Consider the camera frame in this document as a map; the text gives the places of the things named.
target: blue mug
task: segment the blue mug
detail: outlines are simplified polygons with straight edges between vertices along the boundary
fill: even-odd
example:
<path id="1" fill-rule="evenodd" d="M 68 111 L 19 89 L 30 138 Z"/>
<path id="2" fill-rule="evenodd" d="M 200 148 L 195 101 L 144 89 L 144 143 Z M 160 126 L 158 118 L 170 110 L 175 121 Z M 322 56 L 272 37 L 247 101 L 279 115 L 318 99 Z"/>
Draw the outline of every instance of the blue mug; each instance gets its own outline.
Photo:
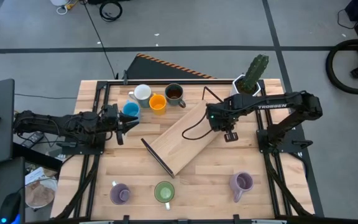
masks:
<path id="1" fill-rule="evenodd" d="M 127 100 L 127 103 L 124 105 L 122 112 L 129 116 L 136 116 L 137 120 L 140 121 L 140 107 L 138 104 Z"/>

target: succulent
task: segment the succulent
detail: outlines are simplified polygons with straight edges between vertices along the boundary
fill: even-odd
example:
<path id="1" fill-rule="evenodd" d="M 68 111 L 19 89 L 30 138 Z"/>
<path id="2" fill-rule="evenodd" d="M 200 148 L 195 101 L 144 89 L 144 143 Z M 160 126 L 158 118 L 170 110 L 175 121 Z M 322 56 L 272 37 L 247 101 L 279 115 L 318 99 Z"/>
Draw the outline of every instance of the succulent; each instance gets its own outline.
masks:
<path id="1" fill-rule="evenodd" d="M 239 93 L 253 94 L 255 92 L 255 85 L 264 73 L 268 63 L 269 56 L 267 55 L 258 55 L 254 58 L 245 77 L 236 82 Z"/>

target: white cable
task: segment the white cable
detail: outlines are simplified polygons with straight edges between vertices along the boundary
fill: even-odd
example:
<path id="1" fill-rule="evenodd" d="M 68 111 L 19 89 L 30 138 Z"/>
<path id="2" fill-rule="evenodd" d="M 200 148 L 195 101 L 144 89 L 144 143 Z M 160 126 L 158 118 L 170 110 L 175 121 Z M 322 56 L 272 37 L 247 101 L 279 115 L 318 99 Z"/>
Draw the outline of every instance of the white cable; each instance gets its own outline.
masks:
<path id="1" fill-rule="evenodd" d="M 60 13 L 60 12 L 59 12 L 59 9 L 64 9 L 65 12 Z M 59 14 L 59 15 L 65 15 L 65 14 L 68 12 L 68 9 L 67 9 L 66 6 L 61 6 L 61 7 L 59 7 L 59 8 L 56 9 L 56 12 L 57 12 L 57 14 Z"/>

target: green mug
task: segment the green mug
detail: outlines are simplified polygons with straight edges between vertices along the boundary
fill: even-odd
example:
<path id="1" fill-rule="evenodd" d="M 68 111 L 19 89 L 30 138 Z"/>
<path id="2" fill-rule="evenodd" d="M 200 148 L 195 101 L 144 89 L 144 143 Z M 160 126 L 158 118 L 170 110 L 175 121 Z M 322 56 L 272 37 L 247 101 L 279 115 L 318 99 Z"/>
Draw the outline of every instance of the green mug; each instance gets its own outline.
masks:
<path id="1" fill-rule="evenodd" d="M 175 188 L 173 185 L 167 181 L 163 181 L 157 184 L 154 188 L 154 197 L 161 203 L 165 203 L 165 208 L 170 210 L 169 202 L 173 199 L 175 195 Z"/>

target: mug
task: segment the mug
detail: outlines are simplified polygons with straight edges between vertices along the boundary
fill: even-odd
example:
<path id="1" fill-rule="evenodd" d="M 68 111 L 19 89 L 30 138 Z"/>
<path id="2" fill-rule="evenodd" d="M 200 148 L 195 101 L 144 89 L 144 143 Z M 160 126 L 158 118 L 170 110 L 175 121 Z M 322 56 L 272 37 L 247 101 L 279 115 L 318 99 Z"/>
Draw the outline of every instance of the mug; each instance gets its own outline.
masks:
<path id="1" fill-rule="evenodd" d="M 163 115 L 167 110 L 167 100 L 163 95 L 155 94 L 150 98 L 150 107 L 156 115 Z"/>
<path id="2" fill-rule="evenodd" d="M 149 108 L 149 101 L 152 97 L 152 89 L 148 85 L 138 85 L 134 91 L 128 93 L 129 97 L 136 100 L 143 108 Z"/>
<path id="3" fill-rule="evenodd" d="M 175 195 L 175 188 L 167 181 L 163 181 L 157 184 L 154 188 L 154 197 L 161 203 L 165 203 L 165 208 L 171 210 L 169 202 Z"/>
<path id="4" fill-rule="evenodd" d="M 129 188 L 125 184 L 117 184 L 112 182 L 112 189 L 110 190 L 110 200 L 116 205 L 124 205 L 131 194 Z"/>
<path id="5" fill-rule="evenodd" d="M 183 88 L 179 84 L 169 84 L 165 88 L 165 97 L 172 106 L 179 105 L 181 108 L 186 107 L 186 103 L 183 101 Z"/>
<path id="6" fill-rule="evenodd" d="M 234 192 L 234 202 L 238 202 L 241 199 L 241 195 L 252 189 L 254 181 L 251 175 L 246 172 L 239 172 L 234 174 L 230 178 L 230 188 Z"/>
<path id="7" fill-rule="evenodd" d="M 127 100 L 127 103 L 124 105 L 122 112 L 129 116 L 136 116 L 137 120 L 134 121 L 140 121 L 140 108 L 136 103 Z"/>

